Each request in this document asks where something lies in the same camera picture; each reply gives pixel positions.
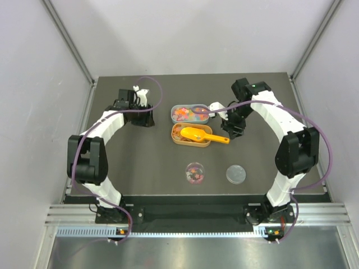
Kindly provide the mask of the orange plastic scoop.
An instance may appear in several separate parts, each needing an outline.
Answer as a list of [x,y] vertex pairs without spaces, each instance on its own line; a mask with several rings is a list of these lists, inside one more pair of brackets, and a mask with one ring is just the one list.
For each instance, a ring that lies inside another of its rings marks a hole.
[[180,131],[181,136],[188,138],[196,142],[202,142],[203,140],[214,141],[224,144],[229,144],[230,139],[214,134],[208,134],[202,129],[194,127],[185,127]]

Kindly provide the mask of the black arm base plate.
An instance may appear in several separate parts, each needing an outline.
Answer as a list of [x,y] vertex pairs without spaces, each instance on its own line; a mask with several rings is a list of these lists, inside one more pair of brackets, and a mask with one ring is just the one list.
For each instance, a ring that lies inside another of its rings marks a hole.
[[294,220],[292,206],[266,216],[259,204],[126,205],[134,232],[242,232],[273,224],[282,228]]

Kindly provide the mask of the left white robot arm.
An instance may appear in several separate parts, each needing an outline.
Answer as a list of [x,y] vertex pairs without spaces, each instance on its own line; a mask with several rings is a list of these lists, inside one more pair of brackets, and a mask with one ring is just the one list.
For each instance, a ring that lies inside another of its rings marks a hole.
[[97,213],[103,223],[121,223],[129,219],[122,194],[108,177],[105,146],[127,123],[154,126],[148,95],[149,90],[138,86],[131,90],[120,89],[118,98],[87,131],[68,139],[67,175],[98,200]]

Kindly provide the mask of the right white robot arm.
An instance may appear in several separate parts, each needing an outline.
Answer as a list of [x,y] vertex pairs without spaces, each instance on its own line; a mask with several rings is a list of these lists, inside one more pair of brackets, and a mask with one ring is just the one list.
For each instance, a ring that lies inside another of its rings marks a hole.
[[237,79],[231,86],[238,107],[231,108],[222,119],[221,128],[231,139],[244,134],[246,118],[257,112],[275,133],[279,148],[275,155],[277,175],[258,210],[248,208],[246,219],[258,225],[273,222],[288,211],[290,195],[300,180],[314,167],[319,157],[319,131],[281,109],[281,103],[265,82],[250,84],[246,78]]

